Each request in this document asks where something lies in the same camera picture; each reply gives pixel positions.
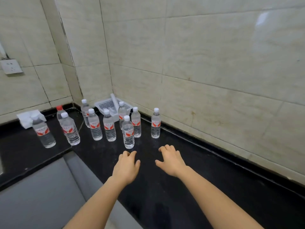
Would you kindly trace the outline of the person's right forearm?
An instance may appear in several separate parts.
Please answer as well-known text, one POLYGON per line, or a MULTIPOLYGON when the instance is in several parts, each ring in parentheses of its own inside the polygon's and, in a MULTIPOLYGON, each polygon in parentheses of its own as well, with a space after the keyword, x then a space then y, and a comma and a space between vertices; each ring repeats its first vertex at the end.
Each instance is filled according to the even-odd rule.
POLYGON ((185 184, 213 229, 264 229, 211 182, 186 165, 176 176, 185 184))

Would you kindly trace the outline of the white plastic basket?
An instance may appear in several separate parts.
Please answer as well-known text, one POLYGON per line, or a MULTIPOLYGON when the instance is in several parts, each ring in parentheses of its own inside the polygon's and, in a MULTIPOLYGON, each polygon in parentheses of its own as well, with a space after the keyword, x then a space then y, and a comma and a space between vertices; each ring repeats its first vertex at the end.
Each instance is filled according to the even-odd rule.
POLYGON ((117 98, 113 93, 111 93, 109 98, 95 102, 94 106, 103 115, 104 115, 104 109, 108 109, 114 122, 117 122, 119 121, 119 114, 117 110, 119 108, 119 103, 121 101, 122 101, 121 99, 117 98))

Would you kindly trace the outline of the person's left hand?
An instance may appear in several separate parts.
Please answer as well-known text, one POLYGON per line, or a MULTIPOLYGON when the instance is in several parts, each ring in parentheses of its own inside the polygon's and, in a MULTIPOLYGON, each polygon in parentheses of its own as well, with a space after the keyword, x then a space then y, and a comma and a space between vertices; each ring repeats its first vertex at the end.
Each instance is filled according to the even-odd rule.
POLYGON ((139 172, 139 170, 135 170, 136 153, 136 151, 132 151, 126 160, 123 160, 123 154, 120 154, 118 161, 114 166, 112 177, 123 188, 132 183, 139 172))

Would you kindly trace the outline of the white wall socket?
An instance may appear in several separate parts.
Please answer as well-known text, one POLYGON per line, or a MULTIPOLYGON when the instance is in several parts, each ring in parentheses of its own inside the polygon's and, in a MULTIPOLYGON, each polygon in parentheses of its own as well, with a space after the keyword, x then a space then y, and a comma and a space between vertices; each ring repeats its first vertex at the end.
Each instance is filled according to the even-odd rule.
POLYGON ((23 73, 19 63, 15 59, 0 60, 0 66, 6 75, 23 73))

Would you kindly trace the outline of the person's left forearm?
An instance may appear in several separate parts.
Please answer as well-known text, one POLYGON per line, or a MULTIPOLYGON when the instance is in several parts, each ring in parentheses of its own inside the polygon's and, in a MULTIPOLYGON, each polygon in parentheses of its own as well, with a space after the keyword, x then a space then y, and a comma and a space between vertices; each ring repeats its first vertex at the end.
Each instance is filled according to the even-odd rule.
POLYGON ((104 229, 121 191, 135 176, 111 176, 63 229, 104 229))

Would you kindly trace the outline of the group of white-capped water bottles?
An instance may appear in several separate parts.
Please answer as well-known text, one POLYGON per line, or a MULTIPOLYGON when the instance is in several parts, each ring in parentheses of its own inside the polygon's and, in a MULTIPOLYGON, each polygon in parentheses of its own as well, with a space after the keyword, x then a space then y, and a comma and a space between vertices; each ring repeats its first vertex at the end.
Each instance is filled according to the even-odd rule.
MULTIPOLYGON (((85 120, 85 125, 90 128, 92 137, 95 141, 102 139, 102 128, 105 130, 106 139, 109 142, 116 140, 116 130, 115 122, 110 115, 108 109, 104 109, 104 118, 101 123, 98 115, 95 113, 93 108, 90 108, 85 99, 82 100, 82 115, 85 120)), ((154 114, 152 116, 152 131, 151 136, 153 138, 158 138, 160 135, 161 120, 158 114, 159 109, 154 109, 154 114)), ((119 108, 117 110, 119 114, 120 128, 123 133, 124 145, 127 149, 132 149, 135 144, 134 138, 139 138, 141 136, 141 116, 137 107, 133 107, 132 116, 130 117, 124 106, 124 102, 119 103, 119 108)), ((80 136, 76 127, 74 120, 68 115, 67 112, 62 113, 62 131, 65 135, 68 143, 71 146, 78 145, 80 143, 80 136)), ((46 122, 41 120, 38 115, 31 116, 33 122, 32 127, 36 132, 37 136, 40 137, 41 142, 46 148, 53 147, 56 142, 51 134, 51 131, 46 122)))

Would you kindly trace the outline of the red-capped clear water bottle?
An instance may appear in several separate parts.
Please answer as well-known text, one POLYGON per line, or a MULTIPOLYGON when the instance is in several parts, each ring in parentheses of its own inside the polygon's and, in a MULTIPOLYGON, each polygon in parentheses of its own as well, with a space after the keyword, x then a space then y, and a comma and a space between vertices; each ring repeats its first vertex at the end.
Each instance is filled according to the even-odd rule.
POLYGON ((61 116, 61 114, 62 113, 65 113, 66 111, 63 109, 63 106, 62 105, 58 105, 57 107, 56 107, 56 109, 57 109, 57 114, 56 114, 56 116, 57 116, 57 119, 58 119, 58 122, 59 122, 59 124, 60 124, 60 126, 62 127, 62 116, 61 116))

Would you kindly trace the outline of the person's right hand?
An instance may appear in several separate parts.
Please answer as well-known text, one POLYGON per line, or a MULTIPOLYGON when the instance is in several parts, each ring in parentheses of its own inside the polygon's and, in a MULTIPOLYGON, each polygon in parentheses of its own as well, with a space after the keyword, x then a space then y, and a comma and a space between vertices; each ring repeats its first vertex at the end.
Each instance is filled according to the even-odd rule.
POLYGON ((158 150, 162 153, 163 162, 165 162, 165 168, 162 169, 165 173, 173 177, 180 177, 181 172, 185 169, 186 164, 184 160, 181 158, 177 158, 175 151, 175 147, 171 146, 171 151, 166 151, 164 146, 161 146, 158 150))

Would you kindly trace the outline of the white tissue pack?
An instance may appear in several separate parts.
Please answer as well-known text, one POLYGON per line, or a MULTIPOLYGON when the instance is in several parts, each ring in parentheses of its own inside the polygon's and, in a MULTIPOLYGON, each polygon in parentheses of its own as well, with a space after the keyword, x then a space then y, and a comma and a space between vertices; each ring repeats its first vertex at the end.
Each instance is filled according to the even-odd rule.
POLYGON ((22 125, 22 127, 25 129, 29 129, 32 127, 32 122, 33 122, 31 118, 32 115, 38 115, 38 117, 41 120, 43 120, 44 122, 47 121, 45 116, 39 110, 26 111, 23 113, 19 113, 16 116, 19 119, 19 122, 22 125))

